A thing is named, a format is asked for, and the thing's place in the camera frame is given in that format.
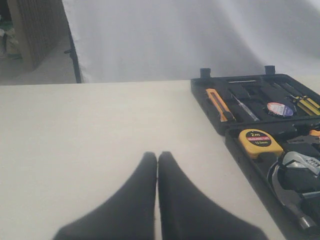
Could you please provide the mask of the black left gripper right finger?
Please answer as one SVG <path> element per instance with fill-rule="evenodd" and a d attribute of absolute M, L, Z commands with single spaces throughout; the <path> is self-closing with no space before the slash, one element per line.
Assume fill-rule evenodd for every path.
<path fill-rule="evenodd" d="M 266 240 L 252 225 L 210 200 L 181 170 L 174 156 L 158 158 L 158 197 L 164 240 Z"/>

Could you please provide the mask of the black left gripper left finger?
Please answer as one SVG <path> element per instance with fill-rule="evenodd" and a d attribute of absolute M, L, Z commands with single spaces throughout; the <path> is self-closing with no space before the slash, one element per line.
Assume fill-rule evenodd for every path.
<path fill-rule="evenodd" d="M 63 226 L 56 240 L 153 240 L 157 157 L 145 152 L 124 185 L 106 202 Z"/>

